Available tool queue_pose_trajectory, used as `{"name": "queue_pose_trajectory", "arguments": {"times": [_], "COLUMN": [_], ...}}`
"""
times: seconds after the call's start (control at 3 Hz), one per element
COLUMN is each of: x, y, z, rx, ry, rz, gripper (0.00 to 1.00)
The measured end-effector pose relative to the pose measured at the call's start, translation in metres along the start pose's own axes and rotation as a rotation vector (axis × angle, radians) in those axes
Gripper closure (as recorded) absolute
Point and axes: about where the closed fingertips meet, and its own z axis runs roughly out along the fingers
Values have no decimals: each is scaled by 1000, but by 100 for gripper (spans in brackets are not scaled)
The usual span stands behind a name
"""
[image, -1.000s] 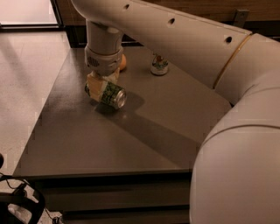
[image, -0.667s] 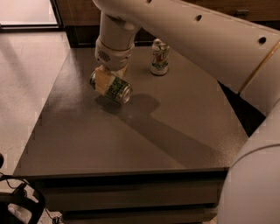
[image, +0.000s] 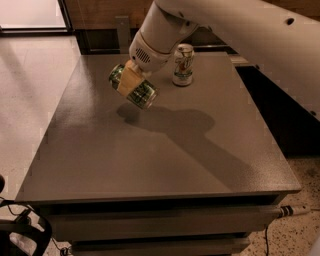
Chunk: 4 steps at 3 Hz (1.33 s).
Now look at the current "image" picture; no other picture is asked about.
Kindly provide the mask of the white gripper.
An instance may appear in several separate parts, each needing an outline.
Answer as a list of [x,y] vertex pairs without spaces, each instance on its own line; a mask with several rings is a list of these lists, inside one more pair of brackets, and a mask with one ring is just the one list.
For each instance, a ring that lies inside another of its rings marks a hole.
[[163,68],[172,55],[174,42],[160,34],[144,36],[138,31],[129,47],[130,59],[125,63],[117,91],[128,96],[144,80],[143,72],[156,72]]

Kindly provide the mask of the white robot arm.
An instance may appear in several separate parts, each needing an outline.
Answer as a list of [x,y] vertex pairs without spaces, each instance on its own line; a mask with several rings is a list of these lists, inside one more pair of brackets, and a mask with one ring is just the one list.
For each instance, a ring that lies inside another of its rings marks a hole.
[[320,22],[263,0],[154,0],[113,88],[128,96],[199,26],[320,120]]

